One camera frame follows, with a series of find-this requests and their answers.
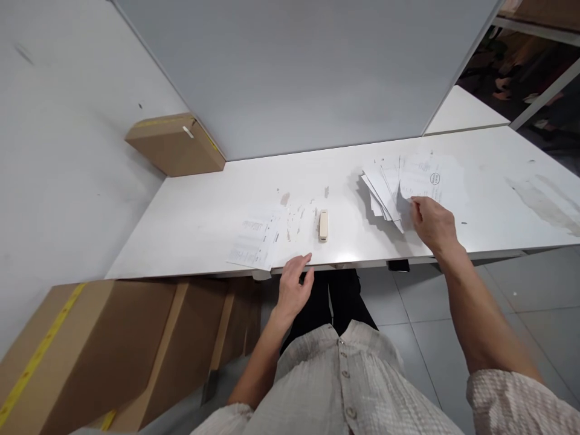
left hand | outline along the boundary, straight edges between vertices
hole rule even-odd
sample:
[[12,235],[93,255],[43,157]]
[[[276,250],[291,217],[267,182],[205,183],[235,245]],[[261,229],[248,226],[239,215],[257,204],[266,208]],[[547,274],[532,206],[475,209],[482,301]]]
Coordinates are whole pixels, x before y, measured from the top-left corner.
[[314,268],[310,268],[306,273],[302,285],[300,284],[300,274],[311,258],[311,253],[305,256],[294,257],[282,269],[280,294],[278,295],[278,303],[272,311],[272,315],[284,327],[290,327],[310,297],[312,285],[314,284]]

white table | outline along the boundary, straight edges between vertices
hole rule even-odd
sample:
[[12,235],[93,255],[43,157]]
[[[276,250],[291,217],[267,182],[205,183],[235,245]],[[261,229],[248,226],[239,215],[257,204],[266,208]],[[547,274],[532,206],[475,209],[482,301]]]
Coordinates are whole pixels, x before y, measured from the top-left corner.
[[509,124],[509,120],[461,86],[453,86],[427,127],[424,136]]
[[[539,176],[556,186],[556,203],[569,212],[580,204],[580,179],[509,127],[494,127],[235,161],[223,172],[167,178],[107,278],[249,274],[250,269],[226,262],[237,229],[250,209],[279,204],[287,194],[275,268],[308,252],[313,265],[429,261],[431,252],[415,232],[402,235],[373,216],[359,176],[373,159],[431,150],[453,156],[464,169],[470,201],[463,210],[452,211],[459,240],[470,253],[509,257],[523,249],[580,243],[580,226],[576,224],[577,230],[565,222],[563,212],[558,214],[541,195],[532,204],[536,211],[522,199],[533,202],[523,180]],[[318,241],[316,232],[322,209],[329,211],[326,243]]]

white shirt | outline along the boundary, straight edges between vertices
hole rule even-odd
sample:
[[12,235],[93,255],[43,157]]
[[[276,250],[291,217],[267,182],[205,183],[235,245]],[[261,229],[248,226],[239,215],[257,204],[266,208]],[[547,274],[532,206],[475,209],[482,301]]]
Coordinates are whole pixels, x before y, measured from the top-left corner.
[[[468,381],[479,434],[580,433],[580,414],[526,376],[482,370]],[[256,410],[215,411],[192,435],[460,434],[404,376],[401,357],[380,332],[352,321],[295,339],[280,357],[272,389]]]

circular stamp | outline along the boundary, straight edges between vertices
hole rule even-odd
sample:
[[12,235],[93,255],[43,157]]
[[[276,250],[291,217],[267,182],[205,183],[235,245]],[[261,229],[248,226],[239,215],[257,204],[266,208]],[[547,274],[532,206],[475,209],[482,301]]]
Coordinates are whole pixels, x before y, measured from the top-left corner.
[[439,181],[441,181],[441,177],[439,176],[439,174],[437,172],[433,172],[431,174],[431,184],[439,184]]

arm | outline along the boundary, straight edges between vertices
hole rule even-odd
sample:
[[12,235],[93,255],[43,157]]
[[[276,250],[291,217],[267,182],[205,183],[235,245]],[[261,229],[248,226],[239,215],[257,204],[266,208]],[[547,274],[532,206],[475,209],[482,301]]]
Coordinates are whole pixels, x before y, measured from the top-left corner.
[[314,269],[311,268],[306,273],[304,284],[300,285],[298,280],[311,257],[312,254],[295,257],[282,269],[278,303],[270,314],[266,328],[254,348],[242,377],[228,399],[228,405],[241,403],[256,409],[272,388],[282,339],[310,297],[314,283]]
[[411,217],[417,234],[445,275],[451,318],[469,373],[499,369],[542,382],[525,347],[459,244],[453,214],[431,198],[414,197]]

